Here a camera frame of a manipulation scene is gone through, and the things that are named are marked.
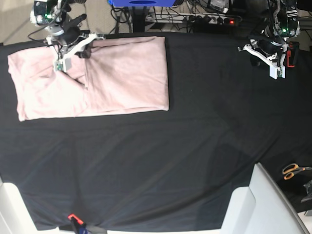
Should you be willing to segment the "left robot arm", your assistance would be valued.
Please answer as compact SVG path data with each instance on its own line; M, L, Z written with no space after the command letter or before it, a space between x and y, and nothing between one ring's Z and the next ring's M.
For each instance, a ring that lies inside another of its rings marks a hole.
M301 32L297 1L269 0L267 4L268 25L262 32L250 34L250 43L238 47L238 51L257 57L275 71L277 77L282 77L286 68L295 67L299 53L299 42L287 41Z

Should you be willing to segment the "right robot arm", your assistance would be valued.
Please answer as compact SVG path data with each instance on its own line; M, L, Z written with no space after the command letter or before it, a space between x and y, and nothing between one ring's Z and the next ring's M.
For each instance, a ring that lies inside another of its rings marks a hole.
M85 0L35 0L30 21L38 29L27 37L37 41L33 35L45 30L48 36L42 44L51 47L56 52L56 61L61 63L72 56L89 58L91 44L95 40L103 40L103 34L92 33L90 30L81 30L87 14L83 13L76 18L71 18L69 12L73 4L85 6Z

